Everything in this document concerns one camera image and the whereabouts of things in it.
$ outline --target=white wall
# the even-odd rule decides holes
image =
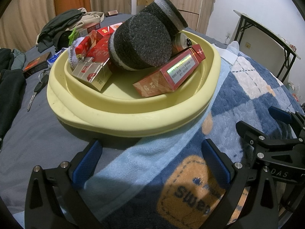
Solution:
[[[287,79],[296,86],[300,85],[299,95],[303,96],[301,102],[304,102],[305,21],[292,0],[215,0],[207,36],[224,43],[226,34],[230,33],[230,41],[234,39],[239,16],[233,9],[249,15],[296,46],[301,60],[295,60]],[[250,49],[245,48],[246,42],[251,44]],[[240,49],[275,75],[284,62],[284,50],[255,28],[245,31]]]
[[[145,5],[137,5],[137,0],[132,0],[132,15],[139,13],[145,7]]]

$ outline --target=bed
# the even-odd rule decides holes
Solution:
[[[130,16],[105,18],[103,24],[125,21]],[[227,47],[187,30],[219,48]],[[47,51],[54,53],[54,48]],[[27,62],[38,56],[35,47],[26,52]],[[65,125],[48,105],[46,89],[27,112],[37,82],[38,73],[26,80],[21,109],[0,153],[0,196],[21,224],[33,167],[48,169],[70,161],[92,138],[99,138],[103,154],[80,195],[106,228],[198,228],[224,193],[205,164],[201,142],[211,138],[233,162],[249,166],[252,148],[240,140],[235,130],[237,121],[244,120],[271,139],[292,138],[291,128],[272,119],[268,108],[303,113],[285,86],[242,52],[233,65],[222,59],[214,97],[202,115],[175,131],[146,138],[119,138]],[[231,222],[246,196],[245,190]]]

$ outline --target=blue plastic wrapper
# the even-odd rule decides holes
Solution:
[[[62,48],[59,52],[55,53],[52,57],[50,57],[48,61],[48,67],[51,68],[56,61],[56,59],[59,57],[60,54],[62,54],[67,48]]]

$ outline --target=small box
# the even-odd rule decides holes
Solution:
[[[113,10],[113,11],[108,11],[106,13],[107,17],[110,17],[110,16],[114,16],[114,15],[118,15],[118,11],[117,10]]]
[[[84,61],[80,61],[72,72],[72,76],[97,91],[101,91],[111,75],[112,72],[106,63]]]
[[[79,61],[72,72],[72,76],[97,91],[101,91],[117,68],[109,58],[109,38],[110,35],[105,36],[87,53],[86,58],[93,58],[92,62]]]
[[[204,59],[205,55],[200,45],[193,45],[134,83],[133,86],[142,97],[173,92]]]
[[[47,52],[42,56],[34,59],[33,61],[29,62],[23,71],[23,75],[25,78],[33,75],[36,72],[39,72],[43,69],[48,68],[47,59],[50,57],[51,52]]]
[[[98,42],[99,40],[101,40],[103,37],[105,37],[106,35],[111,35],[114,33],[115,30],[117,30],[117,28],[122,25],[122,22],[117,23],[117,24],[113,24],[111,26],[107,26],[107,27],[103,27],[99,30],[97,30],[96,33],[96,41]]]
[[[98,30],[101,28],[100,23],[89,23],[85,25],[83,28],[81,28],[79,32],[80,37],[85,37],[88,33],[90,33],[92,30]]]

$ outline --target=wall outlet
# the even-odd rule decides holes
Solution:
[[[250,45],[248,42],[246,42],[246,47],[247,47],[248,49],[250,49],[251,45]]]

